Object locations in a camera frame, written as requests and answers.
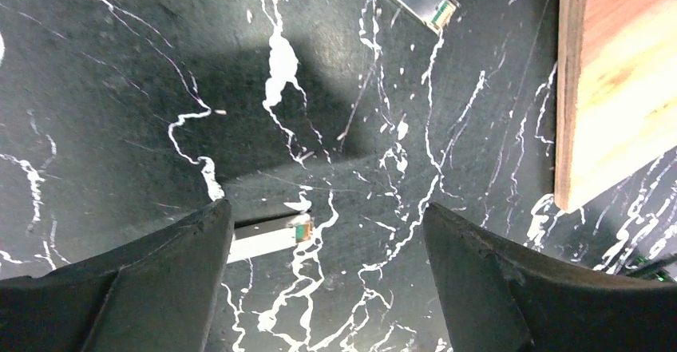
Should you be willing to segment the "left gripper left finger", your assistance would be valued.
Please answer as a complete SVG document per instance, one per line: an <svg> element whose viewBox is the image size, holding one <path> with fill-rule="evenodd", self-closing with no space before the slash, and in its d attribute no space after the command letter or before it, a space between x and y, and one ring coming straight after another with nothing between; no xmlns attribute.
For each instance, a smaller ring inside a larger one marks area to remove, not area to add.
<svg viewBox="0 0 677 352"><path fill-rule="evenodd" d="M202 351L233 231L217 200L42 277L2 280L2 350Z"/></svg>

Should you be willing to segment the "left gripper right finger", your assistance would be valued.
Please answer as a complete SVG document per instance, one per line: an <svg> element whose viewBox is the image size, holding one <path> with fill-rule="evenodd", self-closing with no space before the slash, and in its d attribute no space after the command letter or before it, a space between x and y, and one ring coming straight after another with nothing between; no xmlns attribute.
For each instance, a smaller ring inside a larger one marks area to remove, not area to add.
<svg viewBox="0 0 677 352"><path fill-rule="evenodd" d="M676 285L543 255L440 204L426 249L456 351L673 351Z"/></svg>

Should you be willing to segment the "silver SFP module middle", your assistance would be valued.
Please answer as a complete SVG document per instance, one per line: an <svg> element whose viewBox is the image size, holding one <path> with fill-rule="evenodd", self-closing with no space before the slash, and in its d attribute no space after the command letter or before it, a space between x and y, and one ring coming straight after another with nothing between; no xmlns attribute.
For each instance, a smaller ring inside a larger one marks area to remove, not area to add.
<svg viewBox="0 0 677 352"><path fill-rule="evenodd" d="M236 222L227 263L296 247L311 239L314 220L308 213Z"/></svg>

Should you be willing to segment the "wooden base board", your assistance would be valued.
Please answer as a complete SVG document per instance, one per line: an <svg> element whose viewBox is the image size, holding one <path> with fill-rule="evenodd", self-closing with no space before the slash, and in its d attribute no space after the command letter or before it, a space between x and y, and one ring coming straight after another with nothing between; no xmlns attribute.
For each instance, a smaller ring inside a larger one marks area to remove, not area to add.
<svg viewBox="0 0 677 352"><path fill-rule="evenodd" d="M573 212L676 145L676 0L560 0L554 201Z"/></svg>

